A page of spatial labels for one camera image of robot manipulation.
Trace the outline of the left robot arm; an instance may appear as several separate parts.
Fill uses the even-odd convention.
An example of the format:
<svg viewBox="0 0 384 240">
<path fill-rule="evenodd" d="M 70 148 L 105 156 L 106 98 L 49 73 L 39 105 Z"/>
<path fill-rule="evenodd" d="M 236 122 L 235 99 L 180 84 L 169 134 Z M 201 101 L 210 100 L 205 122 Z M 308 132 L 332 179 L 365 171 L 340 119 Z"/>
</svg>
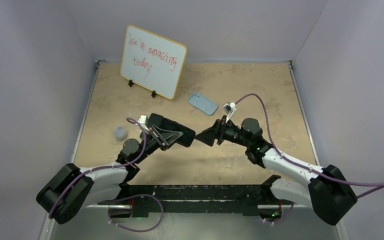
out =
<svg viewBox="0 0 384 240">
<path fill-rule="evenodd" d="M 129 191 L 121 186 L 138 172 L 137 163 L 160 149 L 181 144 L 186 130 L 164 129 L 153 125 L 143 131 L 142 139 L 127 139 L 116 161 L 97 167 L 64 165 L 36 195 L 36 202 L 58 224 L 70 221 L 83 208 L 104 201 L 126 203 Z"/>
</svg>

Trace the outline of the bare black phone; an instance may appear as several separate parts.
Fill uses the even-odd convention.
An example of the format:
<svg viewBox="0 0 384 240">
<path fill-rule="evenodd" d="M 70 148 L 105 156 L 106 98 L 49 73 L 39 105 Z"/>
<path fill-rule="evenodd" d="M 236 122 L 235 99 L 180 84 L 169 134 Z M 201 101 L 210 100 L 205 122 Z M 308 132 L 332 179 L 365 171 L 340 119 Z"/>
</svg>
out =
<svg viewBox="0 0 384 240">
<path fill-rule="evenodd" d="M 159 127 L 163 121 L 164 117 L 157 113 L 151 113 L 147 120 L 147 127 L 157 126 Z"/>
</svg>

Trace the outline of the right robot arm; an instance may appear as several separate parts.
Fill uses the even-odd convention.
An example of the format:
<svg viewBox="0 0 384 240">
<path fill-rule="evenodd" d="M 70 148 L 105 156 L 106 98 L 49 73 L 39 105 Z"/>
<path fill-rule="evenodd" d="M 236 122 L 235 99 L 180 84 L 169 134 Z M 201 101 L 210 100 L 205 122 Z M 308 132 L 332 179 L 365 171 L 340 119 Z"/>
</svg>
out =
<svg viewBox="0 0 384 240">
<path fill-rule="evenodd" d="M 277 149 L 264 139 L 263 130 L 255 118 L 246 118 L 237 126 L 223 116 L 195 139 L 210 147 L 224 141 L 243 146 L 252 164 L 286 176 L 286 179 L 278 178 L 261 189 L 260 196 L 268 204 L 279 199 L 303 205 L 325 223 L 335 226 L 358 202 L 339 168 L 310 164 Z"/>
</svg>

